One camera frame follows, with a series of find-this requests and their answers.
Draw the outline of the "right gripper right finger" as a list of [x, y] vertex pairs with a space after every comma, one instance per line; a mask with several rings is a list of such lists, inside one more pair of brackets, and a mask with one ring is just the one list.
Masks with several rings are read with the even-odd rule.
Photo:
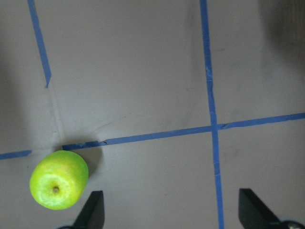
[[238, 218], [245, 229], [303, 229], [305, 227], [296, 221], [281, 221], [250, 188], [239, 189]]

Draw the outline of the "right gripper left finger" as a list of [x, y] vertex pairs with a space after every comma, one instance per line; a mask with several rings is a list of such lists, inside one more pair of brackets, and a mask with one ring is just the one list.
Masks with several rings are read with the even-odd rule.
[[93, 191], [72, 225], [60, 229], [102, 229], [105, 223], [103, 191]]

